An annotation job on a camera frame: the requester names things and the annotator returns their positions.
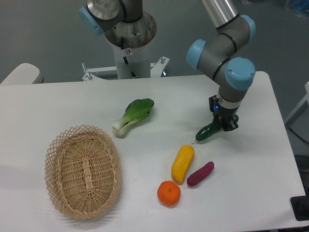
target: gray robot arm segment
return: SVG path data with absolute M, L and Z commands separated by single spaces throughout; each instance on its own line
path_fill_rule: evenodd
M 220 87 L 210 98 L 214 120 L 226 131 L 237 128 L 233 116 L 253 82 L 255 67 L 244 58 L 233 58 L 255 34 L 255 24 L 248 16 L 239 16 L 231 0 L 202 0 L 216 26 L 218 35 L 207 43 L 195 41 L 187 53 L 187 61 Z
M 143 15 L 142 0 L 88 0 L 80 9 L 88 29 L 102 35 L 119 22 L 136 22 Z

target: silver cylinder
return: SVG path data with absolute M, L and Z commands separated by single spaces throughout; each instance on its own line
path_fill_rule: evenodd
M 118 0 L 88 0 L 87 6 L 95 17 L 102 20 L 113 19 L 120 11 Z
M 232 0 L 202 0 L 202 2 L 216 28 L 238 14 Z

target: woven basket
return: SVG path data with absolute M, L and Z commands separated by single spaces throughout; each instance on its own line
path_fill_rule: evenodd
M 72 219 L 106 211 L 121 186 L 121 168 L 112 139 L 92 126 L 71 128 L 50 145 L 45 181 L 56 209 Z

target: white chair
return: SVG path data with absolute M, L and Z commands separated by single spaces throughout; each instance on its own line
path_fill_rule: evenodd
M 285 118 L 284 124 L 286 128 L 289 128 L 309 106 L 309 82 L 305 84 L 306 95 L 300 100 L 300 102 L 294 107 L 294 109 Z
M 0 86 L 39 84 L 44 81 L 40 70 L 32 64 L 17 66 L 0 84 Z

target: yellow vegetable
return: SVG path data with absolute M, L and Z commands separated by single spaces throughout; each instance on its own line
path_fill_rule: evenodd
M 190 145 L 183 145 L 172 165 L 172 178 L 181 185 L 184 181 L 187 170 L 189 169 L 194 158 L 194 149 Z

